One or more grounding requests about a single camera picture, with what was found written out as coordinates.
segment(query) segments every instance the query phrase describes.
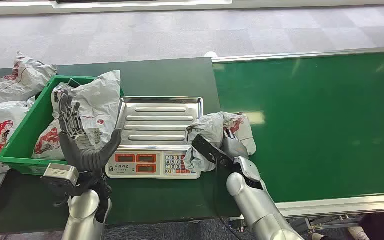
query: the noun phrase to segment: white wall base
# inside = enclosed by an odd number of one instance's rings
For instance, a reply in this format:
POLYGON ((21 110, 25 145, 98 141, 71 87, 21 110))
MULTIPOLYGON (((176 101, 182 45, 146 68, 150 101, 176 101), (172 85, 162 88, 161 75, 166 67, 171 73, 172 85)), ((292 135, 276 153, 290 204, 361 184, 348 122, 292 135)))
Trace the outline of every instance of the white wall base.
POLYGON ((0 1, 0 15, 384 5, 384 0, 183 0, 105 3, 0 1))

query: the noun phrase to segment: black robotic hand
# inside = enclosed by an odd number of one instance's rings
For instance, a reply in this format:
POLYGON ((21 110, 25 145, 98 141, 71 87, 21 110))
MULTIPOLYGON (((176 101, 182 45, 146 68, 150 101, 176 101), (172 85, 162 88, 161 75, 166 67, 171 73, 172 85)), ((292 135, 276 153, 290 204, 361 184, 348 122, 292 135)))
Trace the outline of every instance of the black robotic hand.
POLYGON ((90 144, 79 115, 80 104, 76 102, 72 106, 73 97, 68 91, 64 91, 59 100, 59 141, 65 160, 71 166, 77 168, 79 172, 93 172, 102 169, 111 156, 116 152, 122 140, 122 130, 115 129, 112 132, 110 141, 101 149, 96 150, 90 144), (89 142, 85 144, 85 149, 80 149, 79 142, 89 142))

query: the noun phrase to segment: metal frame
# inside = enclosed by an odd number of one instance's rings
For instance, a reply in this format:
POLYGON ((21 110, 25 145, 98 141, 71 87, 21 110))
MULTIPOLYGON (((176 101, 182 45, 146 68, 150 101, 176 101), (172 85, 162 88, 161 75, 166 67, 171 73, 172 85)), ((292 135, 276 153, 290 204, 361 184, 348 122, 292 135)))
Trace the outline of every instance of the metal frame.
POLYGON ((312 57, 328 57, 328 56, 372 54, 372 53, 384 53, 384 47, 338 50, 338 51, 331 51, 331 52, 312 51, 312 52, 276 53, 276 54, 263 54, 263 55, 246 55, 246 56, 218 56, 218 57, 212 57, 211 61, 213 64, 216 64, 216 63, 249 62, 249 61, 269 60, 269 59, 312 58, 312 57))
POLYGON ((352 228, 360 226, 362 216, 349 217, 348 215, 305 217, 290 223, 297 233, 315 233, 322 229, 352 228))
MULTIPOLYGON (((384 48, 364 48, 332 52, 279 53, 265 55, 213 57, 212 63, 236 63, 270 59, 312 58, 367 53, 384 53, 384 48)), ((286 218, 305 218, 311 216, 334 216, 384 212, 384 195, 361 196, 350 198, 324 199, 312 201, 276 203, 286 218)))

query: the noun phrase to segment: floor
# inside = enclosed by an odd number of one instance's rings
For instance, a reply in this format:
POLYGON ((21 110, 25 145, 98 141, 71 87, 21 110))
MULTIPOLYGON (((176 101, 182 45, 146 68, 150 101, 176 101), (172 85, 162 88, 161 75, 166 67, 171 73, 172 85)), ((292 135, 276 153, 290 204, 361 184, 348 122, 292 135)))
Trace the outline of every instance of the floor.
MULTIPOLYGON (((384 6, 0 16, 0 68, 17 51, 69 65, 384 47, 384 6)), ((345 231, 331 230, 345 239, 345 231)), ((8 236, 56 240, 62 232, 8 236)), ((242 238, 255 239, 246 231, 242 238)), ((112 228, 104 239, 234 239, 218 220, 112 228)))

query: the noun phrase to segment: red digital display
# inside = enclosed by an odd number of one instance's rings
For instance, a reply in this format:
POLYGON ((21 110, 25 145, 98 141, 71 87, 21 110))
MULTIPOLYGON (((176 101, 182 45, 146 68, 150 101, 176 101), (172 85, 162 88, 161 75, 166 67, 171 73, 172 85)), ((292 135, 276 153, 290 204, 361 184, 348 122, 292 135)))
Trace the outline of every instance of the red digital display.
POLYGON ((115 154, 115 161, 117 163, 134 163, 135 162, 135 155, 134 154, 116 153, 115 154))
POLYGON ((157 166, 153 164, 139 164, 136 166, 137 173, 155 173, 157 166))
POLYGON ((138 154, 136 156, 137 163, 155 163, 157 161, 156 154, 138 154))

